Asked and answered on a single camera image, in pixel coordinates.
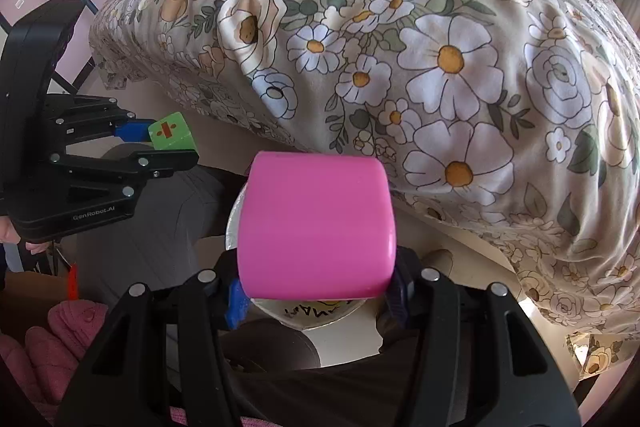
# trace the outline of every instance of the red marking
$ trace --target red marking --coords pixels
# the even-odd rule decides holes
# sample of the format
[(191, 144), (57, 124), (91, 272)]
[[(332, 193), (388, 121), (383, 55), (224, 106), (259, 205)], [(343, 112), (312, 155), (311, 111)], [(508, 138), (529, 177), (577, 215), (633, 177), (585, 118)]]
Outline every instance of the red marking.
[(165, 138), (171, 138), (173, 134), (171, 133), (171, 129), (169, 128), (169, 124), (166, 122), (162, 122), (162, 132), (164, 133)]

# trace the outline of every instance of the pink blanket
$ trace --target pink blanket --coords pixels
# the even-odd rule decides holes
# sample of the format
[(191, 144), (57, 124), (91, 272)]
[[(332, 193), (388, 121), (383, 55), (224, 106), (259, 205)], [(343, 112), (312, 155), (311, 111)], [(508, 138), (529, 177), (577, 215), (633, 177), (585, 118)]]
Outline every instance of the pink blanket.
[[(64, 301), (47, 317), (50, 333), (41, 327), (27, 331), (24, 347), (0, 335), (0, 357), (23, 393), (53, 424), (78, 361), (104, 324), (107, 306), (91, 301)], [(183, 409), (171, 407), (172, 419), (187, 425)], [(242, 418), (243, 427), (278, 427), (253, 418)]]

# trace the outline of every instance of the bolt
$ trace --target bolt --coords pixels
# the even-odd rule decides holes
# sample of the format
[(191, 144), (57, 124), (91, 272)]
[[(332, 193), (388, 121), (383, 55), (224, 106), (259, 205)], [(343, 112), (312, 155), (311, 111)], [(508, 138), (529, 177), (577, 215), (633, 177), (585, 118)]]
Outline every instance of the bolt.
[(146, 291), (145, 285), (142, 282), (136, 282), (129, 287), (129, 295), (132, 297), (140, 297)]
[(216, 279), (216, 273), (213, 270), (202, 270), (198, 273), (198, 281), (207, 283)]
[(491, 285), (491, 293), (497, 295), (498, 297), (506, 297), (509, 290), (507, 286), (502, 284), (501, 282), (494, 282)]
[(420, 272), (420, 275), (429, 282), (436, 282), (440, 279), (440, 272), (434, 268), (425, 268)]

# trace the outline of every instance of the bedspread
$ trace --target bedspread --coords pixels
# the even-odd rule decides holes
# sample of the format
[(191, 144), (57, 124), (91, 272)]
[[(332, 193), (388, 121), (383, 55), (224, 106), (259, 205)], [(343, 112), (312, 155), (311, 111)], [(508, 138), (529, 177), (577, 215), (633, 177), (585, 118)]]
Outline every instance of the bedspread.
[(301, 150), (377, 157), (395, 197), (596, 334), (585, 375), (637, 347), (640, 48), (612, 0), (110, 0), (90, 43), (108, 87), (151, 78)]

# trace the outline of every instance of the pink cushion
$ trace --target pink cushion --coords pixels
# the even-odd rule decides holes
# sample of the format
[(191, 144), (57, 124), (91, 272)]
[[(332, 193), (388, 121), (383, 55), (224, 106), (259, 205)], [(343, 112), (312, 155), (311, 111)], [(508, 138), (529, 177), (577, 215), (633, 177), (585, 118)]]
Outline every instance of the pink cushion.
[(388, 285), (396, 228), (374, 158), (260, 152), (238, 231), (245, 293), (262, 299), (364, 299)]

